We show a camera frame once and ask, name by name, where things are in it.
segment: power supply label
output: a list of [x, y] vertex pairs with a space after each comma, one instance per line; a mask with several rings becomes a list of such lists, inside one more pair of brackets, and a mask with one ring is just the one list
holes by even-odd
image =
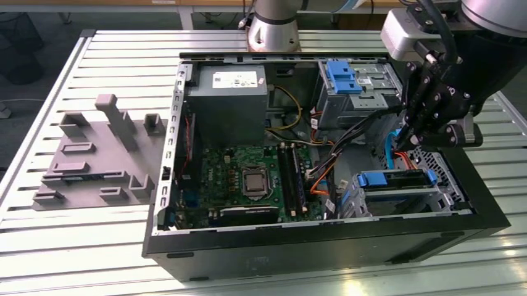
[[211, 74], [211, 88], [256, 88], [256, 71], [215, 72]]

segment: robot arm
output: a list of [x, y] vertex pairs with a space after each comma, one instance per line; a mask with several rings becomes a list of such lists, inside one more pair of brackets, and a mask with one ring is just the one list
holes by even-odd
[[253, 0], [254, 19], [248, 31], [252, 51], [289, 52], [298, 49], [296, 12], [338, 13], [356, 8], [365, 0]]
[[473, 116], [527, 62], [527, 18], [522, 0], [418, 0], [389, 11], [381, 40], [405, 64], [401, 102], [404, 124], [397, 150], [416, 145], [480, 146]]

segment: aluminum slotted table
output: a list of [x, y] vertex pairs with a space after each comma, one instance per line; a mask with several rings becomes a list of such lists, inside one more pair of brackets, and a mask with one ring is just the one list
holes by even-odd
[[[377, 52], [377, 32], [302, 31], [304, 51]], [[245, 51], [238, 31], [97, 31], [79, 38], [0, 183], [0, 294], [522, 295], [527, 281], [527, 124], [504, 96], [474, 118], [485, 137], [468, 157], [512, 226], [413, 265], [179, 283], [141, 258], [146, 205], [35, 212], [66, 111], [103, 120], [99, 93], [131, 119], [169, 115], [179, 52]]]

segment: cpu socket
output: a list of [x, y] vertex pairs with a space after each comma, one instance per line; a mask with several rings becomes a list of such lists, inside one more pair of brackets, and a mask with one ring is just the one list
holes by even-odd
[[250, 200], [260, 200], [269, 191], [268, 171], [264, 166], [250, 166], [242, 168], [242, 194]]

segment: trash bin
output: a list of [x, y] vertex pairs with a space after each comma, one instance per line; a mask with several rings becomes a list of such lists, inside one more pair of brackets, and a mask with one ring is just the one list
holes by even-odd
[[0, 75], [11, 84], [27, 84], [39, 79], [43, 70], [34, 55], [19, 52], [9, 40], [0, 35]]
[[0, 34], [19, 52], [34, 52], [43, 46], [26, 12], [0, 12]]

